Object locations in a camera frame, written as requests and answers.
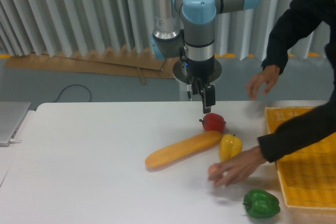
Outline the black sleeved left forearm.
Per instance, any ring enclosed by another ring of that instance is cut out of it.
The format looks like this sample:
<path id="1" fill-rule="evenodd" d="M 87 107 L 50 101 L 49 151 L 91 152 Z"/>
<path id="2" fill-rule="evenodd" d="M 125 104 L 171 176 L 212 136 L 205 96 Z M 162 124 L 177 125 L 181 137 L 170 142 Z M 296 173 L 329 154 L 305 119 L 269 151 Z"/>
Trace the black sleeved left forearm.
<path id="1" fill-rule="evenodd" d="M 282 73 L 288 61 L 288 49 L 308 37 L 320 24 L 330 26 L 325 54 L 335 67 L 335 0 L 292 0 L 270 32 L 263 68 L 276 65 Z"/>

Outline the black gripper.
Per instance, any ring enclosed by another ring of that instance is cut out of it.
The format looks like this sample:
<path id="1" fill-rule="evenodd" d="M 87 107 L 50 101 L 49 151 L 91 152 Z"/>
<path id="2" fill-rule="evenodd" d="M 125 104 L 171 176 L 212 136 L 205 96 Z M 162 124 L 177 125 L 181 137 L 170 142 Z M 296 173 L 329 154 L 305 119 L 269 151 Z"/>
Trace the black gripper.
<path id="1" fill-rule="evenodd" d="M 202 94 L 204 113 L 210 113 L 212 106 L 216 104 L 215 86 L 210 84 L 203 87 L 201 80 L 207 81 L 214 72 L 214 58 L 214 46 L 180 48 L 182 73 L 192 77 L 192 95 Z"/>

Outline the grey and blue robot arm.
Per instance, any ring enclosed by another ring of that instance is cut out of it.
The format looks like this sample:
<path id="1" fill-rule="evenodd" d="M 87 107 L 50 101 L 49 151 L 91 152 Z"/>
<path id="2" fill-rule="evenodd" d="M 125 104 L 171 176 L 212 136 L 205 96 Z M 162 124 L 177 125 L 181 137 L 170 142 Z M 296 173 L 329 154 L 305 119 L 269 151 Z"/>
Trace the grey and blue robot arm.
<path id="1" fill-rule="evenodd" d="M 254 9 L 260 0 L 154 0 L 151 37 L 156 59 L 178 57 L 173 76 L 186 84 L 188 99 L 200 95 L 203 113 L 216 104 L 213 85 L 222 74 L 215 59 L 215 18 Z"/>

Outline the person's right hand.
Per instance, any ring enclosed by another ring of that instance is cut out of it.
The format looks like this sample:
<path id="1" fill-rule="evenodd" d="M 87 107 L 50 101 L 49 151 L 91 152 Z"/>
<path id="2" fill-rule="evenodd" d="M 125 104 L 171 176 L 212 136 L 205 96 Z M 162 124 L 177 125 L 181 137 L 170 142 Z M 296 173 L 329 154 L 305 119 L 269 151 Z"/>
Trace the person's right hand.
<path id="1" fill-rule="evenodd" d="M 228 187 L 245 181 L 266 161 L 260 146 L 255 146 L 239 153 L 225 162 L 217 164 L 218 168 L 208 176 L 208 180 L 214 182 L 215 187 Z"/>

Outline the person's left hand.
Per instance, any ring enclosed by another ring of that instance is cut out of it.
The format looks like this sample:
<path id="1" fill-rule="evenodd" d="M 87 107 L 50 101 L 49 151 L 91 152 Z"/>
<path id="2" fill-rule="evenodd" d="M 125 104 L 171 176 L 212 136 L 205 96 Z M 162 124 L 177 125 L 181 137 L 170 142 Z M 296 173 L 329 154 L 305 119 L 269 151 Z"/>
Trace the person's left hand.
<path id="1" fill-rule="evenodd" d="M 263 84 L 265 84 L 266 86 L 262 90 L 261 95 L 267 95 L 277 83 L 279 74 L 280 68 L 277 65 L 266 66 L 263 71 L 254 75 L 246 84 L 248 96 L 252 100 L 257 100 L 259 89 Z"/>

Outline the black sleeved right forearm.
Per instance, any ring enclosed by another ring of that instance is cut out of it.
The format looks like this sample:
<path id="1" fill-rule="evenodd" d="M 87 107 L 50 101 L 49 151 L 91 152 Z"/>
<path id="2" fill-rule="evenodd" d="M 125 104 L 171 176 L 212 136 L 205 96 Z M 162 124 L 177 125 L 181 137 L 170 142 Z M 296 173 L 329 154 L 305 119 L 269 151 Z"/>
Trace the black sleeved right forearm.
<path id="1" fill-rule="evenodd" d="M 335 133 L 335 99 L 282 123 L 258 143 L 268 162 L 314 144 Z"/>

